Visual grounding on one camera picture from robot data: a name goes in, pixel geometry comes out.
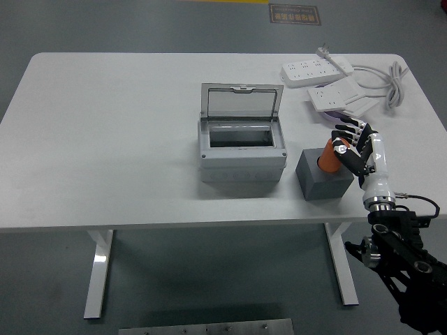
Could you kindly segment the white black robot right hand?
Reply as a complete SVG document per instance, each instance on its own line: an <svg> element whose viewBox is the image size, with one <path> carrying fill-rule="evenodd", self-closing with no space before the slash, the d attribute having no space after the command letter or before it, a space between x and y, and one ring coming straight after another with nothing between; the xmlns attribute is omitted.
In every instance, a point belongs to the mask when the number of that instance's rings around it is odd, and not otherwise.
<svg viewBox="0 0 447 335"><path fill-rule="evenodd" d="M362 120L340 117L331 132L335 157L355 176L364 191L367 211L391 210L395 194L388 183L385 145L381 134Z"/></svg>

